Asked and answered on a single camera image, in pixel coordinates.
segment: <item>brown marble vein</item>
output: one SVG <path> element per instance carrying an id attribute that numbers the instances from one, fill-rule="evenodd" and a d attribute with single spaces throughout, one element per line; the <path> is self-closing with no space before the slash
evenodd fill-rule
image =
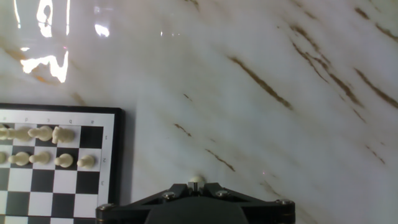
<path id="1" fill-rule="evenodd" d="M 231 61 L 238 64 L 261 88 L 263 88 L 268 94 L 274 97 L 279 103 L 282 103 L 285 107 L 293 110 L 293 106 L 283 97 L 279 96 L 274 89 L 272 89 L 264 80 L 260 79 L 254 71 L 248 68 L 240 59 L 236 57 L 228 57 Z"/>
<path id="2" fill-rule="evenodd" d="M 357 97 L 354 95 L 354 93 L 351 91 L 351 89 L 345 85 L 339 78 L 337 78 L 334 74 L 332 73 L 328 73 L 329 76 L 331 76 L 331 78 L 333 79 L 333 81 L 335 81 L 335 83 L 337 83 L 338 86 L 340 86 L 340 88 L 346 93 L 346 96 L 348 96 L 348 98 L 350 98 L 350 100 L 355 103 L 356 105 L 362 106 L 362 103 L 357 99 Z"/>
<path id="3" fill-rule="evenodd" d="M 358 69 L 354 68 L 356 73 L 362 78 L 362 80 L 378 95 L 380 98 L 382 98 L 385 102 L 390 104 L 391 106 L 395 107 L 398 109 L 398 102 L 385 94 L 383 91 L 381 91 L 379 88 L 375 87 L 369 79 L 364 75 L 363 72 L 359 71 Z"/>
<path id="4" fill-rule="evenodd" d="M 362 116 L 358 113 L 358 111 L 356 111 L 355 109 L 353 109 L 353 111 L 354 111 L 355 114 L 356 114 L 359 118 L 361 118 L 361 120 L 366 124 L 365 119 L 362 118 Z"/>
<path id="5" fill-rule="evenodd" d="M 176 126 L 177 128 L 181 129 L 183 132 L 185 132 L 185 134 L 187 134 L 188 136 L 192 137 L 192 135 L 190 133 L 188 133 L 183 127 L 181 127 L 179 124 L 174 124 L 174 126 Z"/>
<path id="6" fill-rule="evenodd" d="M 187 96 L 187 94 L 184 94 L 184 96 L 185 96 L 188 100 L 190 100 L 191 102 L 193 102 L 193 101 L 191 100 L 191 98 L 189 98 L 189 97 Z"/>
<path id="7" fill-rule="evenodd" d="M 230 168 L 233 172 L 235 172 L 235 169 L 233 166 L 231 166 L 230 164 L 228 164 L 227 162 L 225 162 L 225 160 L 221 159 L 217 154 L 215 154 L 214 152 L 211 152 L 208 149 L 205 149 L 206 151 L 208 151 L 210 154 L 212 154 L 214 157 L 216 157 L 216 159 L 222 163 L 224 163 L 226 166 L 228 166 L 228 168 Z"/>
<path id="8" fill-rule="evenodd" d="M 6 40 L 4 37 L 0 37 L 0 48 L 4 49 L 4 51 L 10 57 L 18 62 L 26 59 L 26 56 L 21 52 L 21 50 L 14 44 Z"/>
<path id="9" fill-rule="evenodd" d="M 384 162 L 384 159 L 382 159 L 380 156 L 378 156 L 368 145 L 365 145 L 365 146 L 367 149 L 369 149 L 372 152 L 372 154 L 374 156 L 376 156 L 376 158 L 378 158 L 384 165 L 386 165 L 386 162 Z"/>
<path id="10" fill-rule="evenodd" d="M 298 2 L 297 0 L 290 0 L 290 2 L 295 4 L 297 7 L 303 7 L 303 4 L 301 2 Z"/>
<path id="11" fill-rule="evenodd" d="M 197 0 L 184 0 L 186 2 L 192 2 L 192 4 L 195 6 L 195 8 L 197 9 L 197 11 L 199 11 L 199 3 Z"/>
<path id="12" fill-rule="evenodd" d="M 313 14 L 311 14 L 311 12 L 304 11 L 304 13 L 311 19 L 317 19 Z"/>
<path id="13" fill-rule="evenodd" d="M 398 36 L 395 36 L 391 33 L 391 31 L 389 29 L 385 29 L 383 27 L 381 27 L 378 23 L 376 23 L 375 25 L 379 31 L 381 31 L 383 34 L 386 34 L 388 37 L 390 37 L 393 41 L 398 43 Z"/>
<path id="14" fill-rule="evenodd" d="M 318 74 L 318 76 L 321 77 L 321 79 L 323 79 L 323 81 L 329 83 L 325 78 L 323 78 L 321 76 L 321 74 L 319 73 L 317 68 L 314 66 L 311 59 L 308 57 L 308 52 L 303 53 L 293 41 L 292 41 L 292 44 L 293 44 L 294 49 L 298 52 L 298 54 L 300 54 L 310 64 L 310 66 L 314 69 L 314 71 Z"/>
<path id="15" fill-rule="evenodd" d="M 83 98 L 76 92 L 72 93 L 70 95 L 80 106 L 87 106 L 86 102 L 83 100 Z"/>
<path id="16" fill-rule="evenodd" d="M 266 190 L 266 192 L 270 193 L 270 194 L 274 194 L 278 197 L 282 197 L 281 194 L 279 194 L 278 192 L 276 192 L 274 190 L 274 188 L 272 188 L 272 186 L 265 180 L 262 183 L 260 183 L 261 186 L 264 187 L 264 189 Z"/>
<path id="17" fill-rule="evenodd" d="M 362 9 L 356 7 L 356 8 L 355 8 L 355 11 L 356 11 L 356 13 L 358 13 L 360 16 L 362 16 L 362 18 L 364 18 L 364 19 L 369 19 L 369 16 L 368 16 L 364 11 L 362 11 Z"/>
<path id="18" fill-rule="evenodd" d="M 303 28 L 299 26 L 290 26 L 290 28 L 293 31 L 296 31 L 299 34 L 301 34 L 304 38 L 306 38 L 306 40 L 312 45 L 313 49 L 319 53 L 319 46 L 315 43 L 315 41 L 307 34 L 307 32 Z"/>

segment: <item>white chess piece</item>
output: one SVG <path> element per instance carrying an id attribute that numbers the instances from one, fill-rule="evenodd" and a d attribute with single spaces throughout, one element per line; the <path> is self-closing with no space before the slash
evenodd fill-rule
<path id="1" fill-rule="evenodd" d="M 10 136 L 10 131 L 4 126 L 0 127 L 0 140 L 6 140 Z"/>
<path id="2" fill-rule="evenodd" d="M 50 154 L 48 152 L 40 152 L 37 155 L 32 155 L 29 157 L 31 163 L 39 163 L 45 165 L 50 161 Z"/>
<path id="3" fill-rule="evenodd" d="M 52 132 L 52 142 L 54 144 L 72 142 L 74 137 L 75 133 L 70 129 L 55 127 Z"/>
<path id="4" fill-rule="evenodd" d="M 29 141 L 31 137 L 28 135 L 29 127 L 22 127 L 18 130 L 14 128 L 1 128 L 0 129 L 0 139 L 18 139 L 20 141 Z"/>
<path id="5" fill-rule="evenodd" d="M 8 162 L 24 166 L 29 163 L 29 154 L 26 152 L 18 152 L 15 156 L 10 156 Z"/>
<path id="6" fill-rule="evenodd" d="M 4 152 L 0 152 L 0 164 L 6 161 L 6 154 Z"/>
<path id="7" fill-rule="evenodd" d="M 30 129 L 28 135 L 32 138 L 38 138 L 41 141 L 48 141 L 52 138 L 52 129 L 48 126 Z"/>
<path id="8" fill-rule="evenodd" d="M 94 163 L 95 163 L 94 157 L 87 155 L 83 156 L 81 159 L 79 159 L 79 161 L 77 161 L 77 166 L 90 169 L 94 166 Z"/>
<path id="9" fill-rule="evenodd" d="M 62 154 L 60 157 L 56 158 L 54 160 L 55 165 L 61 166 L 63 168 L 68 168 L 72 165 L 73 163 L 73 158 L 69 154 Z"/>

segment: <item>white square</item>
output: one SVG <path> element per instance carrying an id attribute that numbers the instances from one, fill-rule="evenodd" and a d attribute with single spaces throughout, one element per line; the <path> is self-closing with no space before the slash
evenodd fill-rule
<path id="1" fill-rule="evenodd" d="M 56 170 L 54 174 L 54 193 L 76 193 L 76 170 Z"/>
<path id="2" fill-rule="evenodd" d="M 29 212 L 31 216 L 51 216 L 52 193 L 31 192 Z"/>
<path id="3" fill-rule="evenodd" d="M 81 126 L 60 125 L 60 128 L 71 129 L 75 133 L 75 138 L 73 138 L 73 141 L 69 142 L 69 143 L 58 143 L 57 147 L 77 148 L 78 149 L 80 147 Z"/>
<path id="4" fill-rule="evenodd" d="M 0 215 L 6 214 L 8 192 L 0 191 Z"/>
<path id="5" fill-rule="evenodd" d="M 95 218 L 98 195 L 76 194 L 74 217 Z"/>
<path id="6" fill-rule="evenodd" d="M 44 165 L 39 164 L 38 162 L 33 163 L 33 169 L 55 170 L 54 159 L 57 156 L 57 148 L 36 146 L 34 154 L 37 155 L 40 152 L 48 152 L 50 154 L 50 161 Z"/>
<path id="7" fill-rule="evenodd" d="M 8 191 L 30 192 L 32 169 L 10 168 Z"/>
<path id="8" fill-rule="evenodd" d="M 28 128 L 37 128 L 37 124 L 15 124 L 15 130 L 18 130 L 20 128 L 24 128 L 24 127 L 28 127 Z M 31 138 L 29 141 L 24 142 L 24 141 L 20 141 L 18 139 L 14 139 L 14 142 L 12 143 L 15 146 L 35 146 L 36 143 L 36 138 Z"/>
<path id="9" fill-rule="evenodd" d="M 90 172 L 94 172 L 100 171 L 100 165 L 101 165 L 101 150 L 100 149 L 79 149 L 79 158 L 81 159 L 83 156 L 93 156 L 95 163 L 94 166 L 90 169 L 87 168 L 82 168 L 82 167 L 77 167 L 78 171 L 90 171 Z"/>
<path id="10" fill-rule="evenodd" d="M 0 146 L 0 152 L 3 152 L 6 154 L 6 161 L 4 163 L 0 164 L 0 168 L 10 168 L 11 163 L 8 162 L 8 157 L 10 157 L 12 155 L 12 146 Z"/>
<path id="11" fill-rule="evenodd" d="M 73 224 L 72 218 L 51 218 L 50 224 Z"/>
<path id="12" fill-rule="evenodd" d="M 4 224 L 27 224 L 27 217 L 8 217 Z"/>

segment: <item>chessboard frame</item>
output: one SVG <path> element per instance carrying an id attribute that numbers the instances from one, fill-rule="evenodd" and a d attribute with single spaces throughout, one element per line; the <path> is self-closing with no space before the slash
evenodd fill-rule
<path id="1" fill-rule="evenodd" d="M 108 203 L 119 204 L 124 137 L 124 111 L 121 108 L 0 103 L 0 110 L 113 114 L 114 128 Z"/>

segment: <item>black plastic mount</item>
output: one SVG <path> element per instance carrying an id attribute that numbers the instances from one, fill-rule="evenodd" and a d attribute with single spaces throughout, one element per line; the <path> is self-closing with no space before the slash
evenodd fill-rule
<path id="1" fill-rule="evenodd" d="M 173 184 L 165 191 L 126 206 L 104 205 L 96 209 L 97 224 L 178 223 L 295 223 L 290 200 L 265 202 L 222 188 L 218 183 L 195 189 Z"/>

